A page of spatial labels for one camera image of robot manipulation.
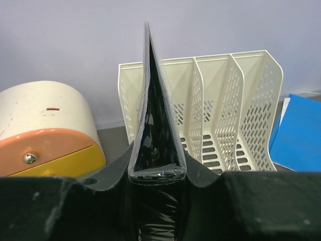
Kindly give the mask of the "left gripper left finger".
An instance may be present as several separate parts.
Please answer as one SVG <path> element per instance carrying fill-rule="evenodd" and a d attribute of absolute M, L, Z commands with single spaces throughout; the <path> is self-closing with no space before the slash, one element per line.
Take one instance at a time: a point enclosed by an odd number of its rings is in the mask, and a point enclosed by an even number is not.
<path fill-rule="evenodd" d="M 1 240 L 125 240 L 132 147 L 79 182 L 69 177 L 2 177 Z"/>

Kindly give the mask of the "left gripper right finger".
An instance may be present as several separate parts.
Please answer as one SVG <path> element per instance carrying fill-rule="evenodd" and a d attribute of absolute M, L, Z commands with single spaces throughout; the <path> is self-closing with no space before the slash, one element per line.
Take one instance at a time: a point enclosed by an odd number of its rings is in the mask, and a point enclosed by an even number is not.
<path fill-rule="evenodd" d="M 185 157 L 183 240 L 320 240 L 319 172 L 218 175 Z"/>

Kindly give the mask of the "blue plastic folder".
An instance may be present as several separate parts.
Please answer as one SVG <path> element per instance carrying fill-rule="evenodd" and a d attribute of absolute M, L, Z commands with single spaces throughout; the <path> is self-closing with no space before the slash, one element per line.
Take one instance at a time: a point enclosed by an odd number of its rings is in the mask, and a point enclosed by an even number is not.
<path fill-rule="evenodd" d="M 273 163 L 292 171 L 320 171 L 320 102 L 290 94 L 271 133 Z"/>

